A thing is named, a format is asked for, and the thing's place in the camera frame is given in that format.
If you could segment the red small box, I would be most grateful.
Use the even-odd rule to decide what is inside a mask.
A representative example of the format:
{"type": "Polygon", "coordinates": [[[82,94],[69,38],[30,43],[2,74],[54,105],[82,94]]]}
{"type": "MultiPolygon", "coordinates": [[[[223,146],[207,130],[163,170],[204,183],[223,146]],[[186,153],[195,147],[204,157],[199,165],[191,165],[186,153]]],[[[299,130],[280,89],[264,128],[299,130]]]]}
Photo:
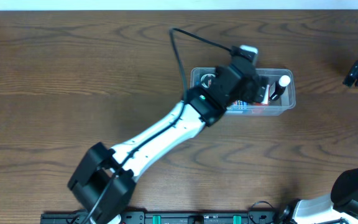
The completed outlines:
{"type": "Polygon", "coordinates": [[[268,106],[269,105],[269,88],[270,88],[270,85],[267,85],[266,87],[263,88],[263,90],[265,91],[263,100],[260,103],[254,103],[254,106],[268,106]]]}

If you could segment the blue Cool Fever box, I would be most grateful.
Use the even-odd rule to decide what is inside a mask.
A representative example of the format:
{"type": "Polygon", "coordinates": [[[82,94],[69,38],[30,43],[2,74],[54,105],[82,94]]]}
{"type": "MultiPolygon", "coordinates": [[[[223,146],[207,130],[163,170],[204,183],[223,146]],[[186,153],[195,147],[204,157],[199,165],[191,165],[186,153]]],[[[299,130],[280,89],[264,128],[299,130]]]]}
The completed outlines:
{"type": "Polygon", "coordinates": [[[228,114],[243,114],[247,110],[247,103],[241,100],[234,101],[227,107],[226,113],[228,114]]]}

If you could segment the dark bottle white cap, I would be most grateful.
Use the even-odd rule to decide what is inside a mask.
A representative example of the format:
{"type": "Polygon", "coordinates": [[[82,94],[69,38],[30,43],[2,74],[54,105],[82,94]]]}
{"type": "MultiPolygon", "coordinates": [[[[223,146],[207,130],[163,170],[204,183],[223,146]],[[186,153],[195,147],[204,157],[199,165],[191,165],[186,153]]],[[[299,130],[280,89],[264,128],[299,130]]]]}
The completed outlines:
{"type": "Polygon", "coordinates": [[[291,78],[288,75],[281,76],[278,81],[270,86],[269,99],[277,101],[283,95],[290,82],[291,78]]]}

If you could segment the dark green round-logo box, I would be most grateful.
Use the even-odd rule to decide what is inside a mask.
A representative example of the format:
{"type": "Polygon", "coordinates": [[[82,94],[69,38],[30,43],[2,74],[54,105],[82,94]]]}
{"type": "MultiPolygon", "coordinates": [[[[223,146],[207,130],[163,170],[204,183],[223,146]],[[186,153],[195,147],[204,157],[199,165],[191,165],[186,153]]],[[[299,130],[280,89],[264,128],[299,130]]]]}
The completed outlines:
{"type": "Polygon", "coordinates": [[[216,75],[213,74],[213,73],[206,73],[204,75],[201,76],[200,78],[200,85],[203,87],[203,88],[209,88],[214,80],[216,78],[216,75]]]}

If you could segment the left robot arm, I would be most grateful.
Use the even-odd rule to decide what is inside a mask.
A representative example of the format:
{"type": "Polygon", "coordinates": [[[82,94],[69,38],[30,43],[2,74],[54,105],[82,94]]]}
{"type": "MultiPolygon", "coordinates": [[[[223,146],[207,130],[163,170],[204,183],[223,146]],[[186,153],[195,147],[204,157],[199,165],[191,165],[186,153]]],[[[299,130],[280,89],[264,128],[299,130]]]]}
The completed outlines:
{"type": "Polygon", "coordinates": [[[255,70],[256,59],[233,56],[215,68],[209,87],[196,85],[160,121],[136,137],[107,148],[90,147],[68,182],[87,210],[83,223],[109,223],[127,207],[141,175],[182,142],[219,121],[234,101],[260,103],[267,79],[255,70]]]}

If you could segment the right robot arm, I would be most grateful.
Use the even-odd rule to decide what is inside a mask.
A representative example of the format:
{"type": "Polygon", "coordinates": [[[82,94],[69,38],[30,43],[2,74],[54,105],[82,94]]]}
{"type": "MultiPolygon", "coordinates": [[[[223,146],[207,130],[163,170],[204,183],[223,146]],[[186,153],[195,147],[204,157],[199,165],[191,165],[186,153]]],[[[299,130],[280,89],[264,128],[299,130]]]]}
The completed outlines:
{"type": "Polygon", "coordinates": [[[330,194],[287,206],[276,222],[358,224],[358,168],[343,172],[330,194]]]}

